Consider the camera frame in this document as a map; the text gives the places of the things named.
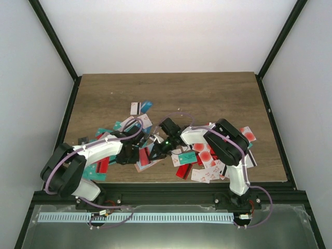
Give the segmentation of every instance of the white panel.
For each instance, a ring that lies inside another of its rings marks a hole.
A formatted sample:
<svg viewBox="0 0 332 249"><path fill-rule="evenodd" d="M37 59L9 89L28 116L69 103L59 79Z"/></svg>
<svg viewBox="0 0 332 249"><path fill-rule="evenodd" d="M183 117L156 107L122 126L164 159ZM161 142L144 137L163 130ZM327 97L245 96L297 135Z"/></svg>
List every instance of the white panel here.
<svg viewBox="0 0 332 249"><path fill-rule="evenodd" d="M264 85L300 189L332 248L332 2L308 1Z"/></svg>
<svg viewBox="0 0 332 249"><path fill-rule="evenodd" d="M0 248L14 248L73 81L29 1L0 1Z"/></svg>
<svg viewBox="0 0 332 249"><path fill-rule="evenodd" d="M42 0L82 73L258 73L295 0Z"/></svg>

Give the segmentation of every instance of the pile of cards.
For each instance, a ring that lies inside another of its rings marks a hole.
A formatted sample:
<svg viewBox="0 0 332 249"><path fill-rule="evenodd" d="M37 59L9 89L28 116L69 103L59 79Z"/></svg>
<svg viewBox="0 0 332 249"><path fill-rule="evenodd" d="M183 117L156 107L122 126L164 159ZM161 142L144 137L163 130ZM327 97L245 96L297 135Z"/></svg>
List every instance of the pile of cards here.
<svg viewBox="0 0 332 249"><path fill-rule="evenodd" d="M220 171L223 170L225 165L220 160L214 161L214 166L203 169L203 170L192 170L191 180L210 183L212 180L220 179Z"/></svg>
<svg viewBox="0 0 332 249"><path fill-rule="evenodd" d="M146 113L152 106L151 101L132 102L130 107L130 115L139 115L141 113Z"/></svg>

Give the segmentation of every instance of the wooden table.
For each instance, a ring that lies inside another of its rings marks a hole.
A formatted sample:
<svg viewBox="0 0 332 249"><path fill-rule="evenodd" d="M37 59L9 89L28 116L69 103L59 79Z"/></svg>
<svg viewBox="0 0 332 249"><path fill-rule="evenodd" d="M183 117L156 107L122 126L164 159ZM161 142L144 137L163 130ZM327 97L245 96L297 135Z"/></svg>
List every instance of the wooden table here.
<svg viewBox="0 0 332 249"><path fill-rule="evenodd" d="M226 118L237 128L249 126L257 140L251 151L258 166L248 169L251 182L287 181L269 119L252 72L93 74L83 75L65 142L76 145L98 128L111 129L130 116L131 102L150 100L153 124L172 112L187 112L195 126ZM189 118L173 116L180 126ZM169 158L138 173L134 165L110 165L106 182L188 182L175 175Z"/></svg>

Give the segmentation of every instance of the red card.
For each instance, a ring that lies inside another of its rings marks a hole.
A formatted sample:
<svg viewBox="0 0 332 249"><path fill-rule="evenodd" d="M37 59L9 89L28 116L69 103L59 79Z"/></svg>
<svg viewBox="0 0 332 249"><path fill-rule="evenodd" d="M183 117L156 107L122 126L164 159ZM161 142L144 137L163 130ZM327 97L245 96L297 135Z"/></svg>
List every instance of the red card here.
<svg viewBox="0 0 332 249"><path fill-rule="evenodd" d="M198 155L196 155L196 158L197 158L197 163L198 163L198 165L199 165L199 166L202 166L202 165L203 165L203 162L202 162L201 158L200 158Z"/></svg>
<svg viewBox="0 0 332 249"><path fill-rule="evenodd" d="M150 154L149 149L147 147L140 149L139 150L140 153L140 162L141 162L141 166L145 166L148 165L150 162L148 155Z"/></svg>
<svg viewBox="0 0 332 249"><path fill-rule="evenodd" d="M189 163L189 164L185 164L185 165L181 165L180 167L178 167L178 170L176 172L176 176L186 180L189 173L190 173L190 170L192 168L192 164Z"/></svg>
<svg viewBox="0 0 332 249"><path fill-rule="evenodd" d="M102 137L102 135L104 135L104 132L99 134L98 136L96 136L97 139L100 139Z"/></svg>
<svg viewBox="0 0 332 249"><path fill-rule="evenodd" d="M105 157L102 160L96 162L97 167L95 169L96 173L107 173L109 157Z"/></svg>

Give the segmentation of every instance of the card with red circles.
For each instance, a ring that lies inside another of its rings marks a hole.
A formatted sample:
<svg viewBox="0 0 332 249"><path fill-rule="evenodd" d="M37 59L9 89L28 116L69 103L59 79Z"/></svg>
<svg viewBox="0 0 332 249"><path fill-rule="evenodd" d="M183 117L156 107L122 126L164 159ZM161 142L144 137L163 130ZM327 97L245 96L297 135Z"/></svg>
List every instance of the card with red circles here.
<svg viewBox="0 0 332 249"><path fill-rule="evenodd" d="M244 128L240 128L241 133L248 139L249 142L255 141L256 137L253 134L253 132L250 130L250 128L244 127Z"/></svg>
<svg viewBox="0 0 332 249"><path fill-rule="evenodd" d="M198 156L200 157L204 168L211 168L216 165L216 163L213 160L213 157L211 156L210 152L207 150L204 150L200 153L198 153Z"/></svg>

